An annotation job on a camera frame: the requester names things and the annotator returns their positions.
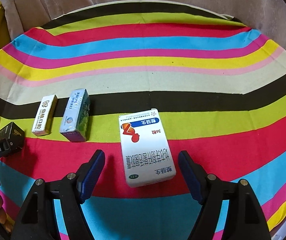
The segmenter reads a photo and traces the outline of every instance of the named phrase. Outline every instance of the red stripe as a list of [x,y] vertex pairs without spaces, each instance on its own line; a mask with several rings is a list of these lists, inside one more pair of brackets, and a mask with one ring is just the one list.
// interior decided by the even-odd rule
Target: red stripe
[[249,27],[232,25],[152,23],[113,25],[62,33],[57,36],[53,36],[44,29],[32,28],[25,35],[47,45],[70,46],[91,41],[133,37],[197,36],[224,38],[249,30],[251,30]]
[[120,143],[72,143],[27,138],[21,154],[3,158],[2,161],[34,179],[53,181],[75,172],[96,149],[102,149],[106,154],[106,164],[94,196],[148,198],[179,195],[188,193],[177,165],[181,150],[187,150],[208,173],[231,181],[260,168],[286,151],[286,117],[258,130],[211,138],[169,140],[169,146],[177,175],[172,180],[144,188],[130,188],[126,184]]

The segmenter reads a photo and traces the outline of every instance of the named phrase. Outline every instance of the black stripe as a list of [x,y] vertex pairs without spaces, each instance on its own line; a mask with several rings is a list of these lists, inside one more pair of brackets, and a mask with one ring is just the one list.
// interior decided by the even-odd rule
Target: black stripe
[[238,18],[236,17],[233,17],[233,19],[231,19],[232,22],[238,22],[238,23],[242,23],[241,20],[239,20]]
[[[245,95],[206,92],[128,92],[91,95],[91,115],[135,113],[151,108],[160,112],[244,111],[267,106],[286,95],[286,75]],[[68,98],[58,100],[54,116],[62,117]],[[40,102],[13,105],[0,99],[0,116],[35,118]]]
[[43,25],[43,29],[53,29],[65,24],[78,22],[86,19],[91,19],[100,16],[125,14],[125,13],[153,13],[153,12],[168,12],[168,13],[188,13],[192,15],[200,15],[204,17],[224,19],[211,12],[192,8],[187,5],[162,3],[162,2],[127,2],[114,3],[102,6],[89,8],[83,11],[66,14],[55,20]]

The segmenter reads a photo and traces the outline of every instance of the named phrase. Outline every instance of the small white box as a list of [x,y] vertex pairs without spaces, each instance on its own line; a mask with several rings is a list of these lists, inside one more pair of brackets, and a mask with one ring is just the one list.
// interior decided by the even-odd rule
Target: small white box
[[36,136],[50,133],[52,116],[57,100],[58,98],[56,95],[45,96],[42,98],[32,127],[32,133]]
[[126,182],[140,187],[172,179],[176,169],[157,109],[119,117]]

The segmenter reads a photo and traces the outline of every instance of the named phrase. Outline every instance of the blue label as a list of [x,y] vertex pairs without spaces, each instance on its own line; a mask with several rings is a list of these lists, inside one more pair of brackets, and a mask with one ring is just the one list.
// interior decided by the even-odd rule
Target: blue label
[[160,119],[158,119],[158,118],[150,118],[150,119],[146,119],[146,120],[142,120],[142,121],[130,122],[130,124],[132,127],[139,127],[139,126],[145,126],[145,125],[149,125],[149,124],[158,123],[159,121],[160,121]]

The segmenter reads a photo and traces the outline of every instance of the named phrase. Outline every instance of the blue stripe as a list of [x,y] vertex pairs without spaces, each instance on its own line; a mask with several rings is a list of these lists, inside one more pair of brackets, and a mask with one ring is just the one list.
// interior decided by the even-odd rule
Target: blue stripe
[[250,30],[249,32],[238,33],[227,38],[186,36],[116,38],[65,47],[46,45],[22,34],[12,41],[12,44],[19,51],[32,56],[46,59],[61,59],[133,49],[240,49],[248,46],[260,34],[257,30]]
[[[286,183],[286,152],[242,178],[250,182],[260,204],[266,203]],[[0,181],[1,190],[21,206],[34,179],[0,162]],[[228,202],[224,201],[216,231],[224,228],[227,208]],[[82,209],[96,239],[183,240],[187,239],[200,206],[190,194],[183,194],[149,199],[91,197]],[[66,234],[58,202],[56,212],[59,229]]]

